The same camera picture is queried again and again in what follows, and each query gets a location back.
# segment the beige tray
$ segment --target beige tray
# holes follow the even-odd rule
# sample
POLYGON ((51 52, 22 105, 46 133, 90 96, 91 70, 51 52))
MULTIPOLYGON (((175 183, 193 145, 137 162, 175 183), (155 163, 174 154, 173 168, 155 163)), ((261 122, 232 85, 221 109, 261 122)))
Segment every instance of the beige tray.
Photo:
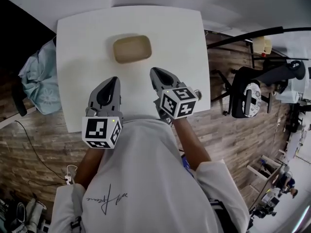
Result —
POLYGON ((116 40, 113 44, 115 59, 120 64, 148 59, 151 56, 150 40, 145 35, 116 40))

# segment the black and white marker cube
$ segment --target black and white marker cube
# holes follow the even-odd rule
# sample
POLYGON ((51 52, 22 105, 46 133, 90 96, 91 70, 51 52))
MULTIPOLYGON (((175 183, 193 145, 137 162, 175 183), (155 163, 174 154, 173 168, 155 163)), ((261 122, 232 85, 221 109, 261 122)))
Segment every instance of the black and white marker cube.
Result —
POLYGON ((191 87, 163 90, 160 108, 173 119, 191 116, 198 97, 191 87))
POLYGON ((93 149, 114 149, 121 129, 117 116, 82 118, 82 140, 93 149))

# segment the laminate floor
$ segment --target laminate floor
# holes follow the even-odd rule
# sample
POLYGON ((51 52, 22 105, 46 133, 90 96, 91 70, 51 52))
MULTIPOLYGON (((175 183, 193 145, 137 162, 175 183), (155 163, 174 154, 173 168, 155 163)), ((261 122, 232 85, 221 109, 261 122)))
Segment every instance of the laminate floor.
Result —
MULTIPOLYGON (((225 36, 212 33, 206 36, 207 43, 224 38, 225 36)), ((250 51, 244 42, 224 47, 250 51)), ((242 53, 210 49, 208 58, 209 70, 221 70, 230 82, 234 77, 230 73, 231 68, 251 67, 250 56, 242 53)), ((256 61, 255 64, 256 68, 262 68, 262 62, 256 61)), ((1 79, 0 85, 1 121, 16 111, 8 92, 9 81, 1 79)), ((273 89, 272 86, 261 86, 264 95, 273 89)), ((220 95, 224 90, 224 84, 217 75, 210 74, 210 90, 211 98, 220 95)), ((222 111, 228 108, 228 99, 229 97, 221 102, 214 102, 210 110, 196 113, 188 119, 212 159, 224 159, 245 202, 250 206, 257 194, 249 184, 256 183, 260 188, 262 183, 246 169, 246 166, 256 166, 262 154, 275 157, 278 149, 285 148, 288 134, 283 132, 283 128, 289 106, 274 99, 271 113, 266 113, 267 106, 263 103, 255 117, 235 119, 222 115, 222 111)), ((47 116, 35 112, 25 116, 20 122, 26 128, 41 160, 62 177, 67 173, 67 165, 78 165, 87 150, 81 141, 81 133, 67 132, 62 111, 47 116)), ((23 128, 13 122, 0 129, 0 188, 4 193, 15 190, 16 194, 25 200, 35 193, 38 199, 46 204, 46 218, 49 219, 57 186, 40 186, 34 182, 64 183, 38 161, 23 128)))

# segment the white plug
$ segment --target white plug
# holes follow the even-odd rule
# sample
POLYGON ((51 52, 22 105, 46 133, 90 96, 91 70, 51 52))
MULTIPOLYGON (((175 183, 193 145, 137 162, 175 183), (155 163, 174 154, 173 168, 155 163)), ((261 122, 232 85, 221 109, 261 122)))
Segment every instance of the white plug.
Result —
POLYGON ((66 180, 66 183, 67 183, 67 184, 70 184, 70 182, 71 182, 71 176, 65 175, 65 180, 66 180))

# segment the white shirt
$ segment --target white shirt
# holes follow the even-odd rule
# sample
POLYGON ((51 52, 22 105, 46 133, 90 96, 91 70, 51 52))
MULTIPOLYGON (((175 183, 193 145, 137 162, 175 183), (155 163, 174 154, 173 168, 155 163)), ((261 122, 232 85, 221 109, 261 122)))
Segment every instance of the white shirt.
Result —
MULTIPOLYGON (((57 189, 50 233, 71 232, 71 192, 72 185, 57 189)), ((167 124, 131 121, 115 149, 105 151, 82 198, 82 222, 90 233, 221 233, 207 196, 221 200, 238 231, 246 232, 249 213, 223 161, 201 163, 194 179, 167 124)))

